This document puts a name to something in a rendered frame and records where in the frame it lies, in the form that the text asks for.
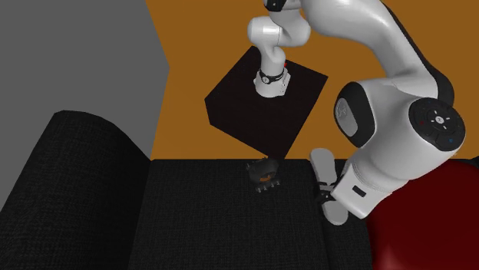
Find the light grey oblong object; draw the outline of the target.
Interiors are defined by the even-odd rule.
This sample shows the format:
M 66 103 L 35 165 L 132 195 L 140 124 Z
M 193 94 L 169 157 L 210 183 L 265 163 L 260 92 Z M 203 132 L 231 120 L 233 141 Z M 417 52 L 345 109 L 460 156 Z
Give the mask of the light grey oblong object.
M 315 177 L 318 176 L 321 181 L 327 183 L 335 181 L 337 178 L 335 171 L 335 158 L 330 150 L 325 148 L 315 148 L 311 151 L 309 158 Z M 337 200 L 328 201 L 319 205 L 322 208 L 324 217 L 334 226 L 341 226 L 347 222 L 349 212 Z

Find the black sofa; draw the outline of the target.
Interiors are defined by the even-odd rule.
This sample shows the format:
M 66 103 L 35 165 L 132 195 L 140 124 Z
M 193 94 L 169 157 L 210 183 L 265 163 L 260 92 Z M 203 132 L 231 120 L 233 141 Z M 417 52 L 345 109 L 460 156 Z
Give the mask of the black sofa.
M 0 210 L 0 270 L 373 270 L 366 219 L 330 224 L 307 160 L 257 193 L 245 160 L 149 160 L 55 113 Z

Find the black and orange toy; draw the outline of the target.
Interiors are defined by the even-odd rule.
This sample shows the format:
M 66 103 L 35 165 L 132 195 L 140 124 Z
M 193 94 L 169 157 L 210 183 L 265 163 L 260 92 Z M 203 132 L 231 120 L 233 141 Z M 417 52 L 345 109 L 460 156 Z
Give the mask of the black and orange toy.
M 276 177 L 278 168 L 278 161 L 269 157 L 247 163 L 246 171 L 249 174 L 249 179 L 256 184 L 255 191 L 262 193 L 280 186 L 281 181 Z

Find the dark red cushion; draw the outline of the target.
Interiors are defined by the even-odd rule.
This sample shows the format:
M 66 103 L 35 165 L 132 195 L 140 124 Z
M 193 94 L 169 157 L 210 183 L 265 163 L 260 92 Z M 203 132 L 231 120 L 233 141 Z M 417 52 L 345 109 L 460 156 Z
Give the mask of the dark red cushion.
M 479 168 L 449 160 L 366 219 L 373 270 L 479 270 Z

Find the black robot stand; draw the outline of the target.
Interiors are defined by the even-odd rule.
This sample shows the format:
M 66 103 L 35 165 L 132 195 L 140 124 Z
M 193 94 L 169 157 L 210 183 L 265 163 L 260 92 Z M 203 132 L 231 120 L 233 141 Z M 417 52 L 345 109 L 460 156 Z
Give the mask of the black robot stand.
M 273 159 L 286 157 L 315 106 L 328 77 L 292 61 L 286 93 L 262 97 L 253 79 L 260 53 L 252 46 L 205 97 L 212 126 Z

